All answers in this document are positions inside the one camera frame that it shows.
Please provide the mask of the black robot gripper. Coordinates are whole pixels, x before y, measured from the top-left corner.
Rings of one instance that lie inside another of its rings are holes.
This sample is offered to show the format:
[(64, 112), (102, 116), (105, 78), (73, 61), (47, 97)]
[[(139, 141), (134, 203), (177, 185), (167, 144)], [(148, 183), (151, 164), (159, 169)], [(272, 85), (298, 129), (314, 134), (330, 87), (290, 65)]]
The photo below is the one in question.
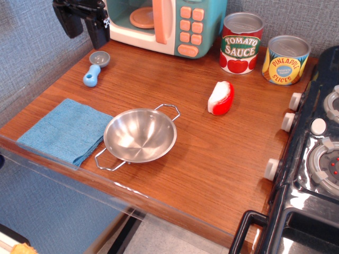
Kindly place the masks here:
[(110, 19), (103, 1), (52, 1), (52, 6), (69, 38), (73, 39), (83, 32), (81, 19), (85, 19), (94, 49), (109, 42)]

